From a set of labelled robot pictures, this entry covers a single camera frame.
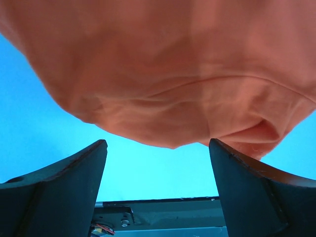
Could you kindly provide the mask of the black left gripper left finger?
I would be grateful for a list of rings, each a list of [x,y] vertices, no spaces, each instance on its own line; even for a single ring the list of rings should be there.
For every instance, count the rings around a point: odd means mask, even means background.
[[[2,237],[88,237],[107,157],[98,140],[0,185]]]

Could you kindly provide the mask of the orange t shirt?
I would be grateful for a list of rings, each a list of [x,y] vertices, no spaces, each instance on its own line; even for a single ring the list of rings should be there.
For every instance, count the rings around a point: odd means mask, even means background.
[[[80,120],[260,159],[316,108],[313,0],[3,0],[0,32]]]

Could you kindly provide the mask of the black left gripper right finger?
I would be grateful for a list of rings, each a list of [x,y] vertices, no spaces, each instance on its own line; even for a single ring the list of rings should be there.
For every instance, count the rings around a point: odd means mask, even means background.
[[[210,160],[231,237],[315,237],[316,182],[246,156],[218,139]]]

